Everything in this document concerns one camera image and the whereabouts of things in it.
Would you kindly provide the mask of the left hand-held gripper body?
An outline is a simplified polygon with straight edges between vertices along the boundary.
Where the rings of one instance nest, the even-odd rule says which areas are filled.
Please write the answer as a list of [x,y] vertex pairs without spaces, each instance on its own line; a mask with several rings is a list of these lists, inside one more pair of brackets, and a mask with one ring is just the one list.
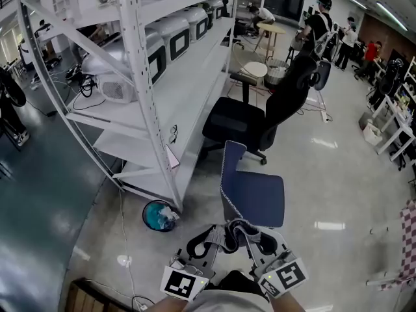
[[178,249],[164,268],[161,292],[187,302],[193,301],[215,275],[213,268],[203,269],[202,261],[191,258],[186,249]]

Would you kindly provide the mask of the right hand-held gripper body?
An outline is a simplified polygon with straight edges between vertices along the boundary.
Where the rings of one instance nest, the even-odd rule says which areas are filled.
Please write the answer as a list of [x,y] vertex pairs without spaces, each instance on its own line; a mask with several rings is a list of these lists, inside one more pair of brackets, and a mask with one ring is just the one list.
[[305,265],[292,250],[286,250],[252,271],[257,283],[273,298],[279,298],[308,280]]

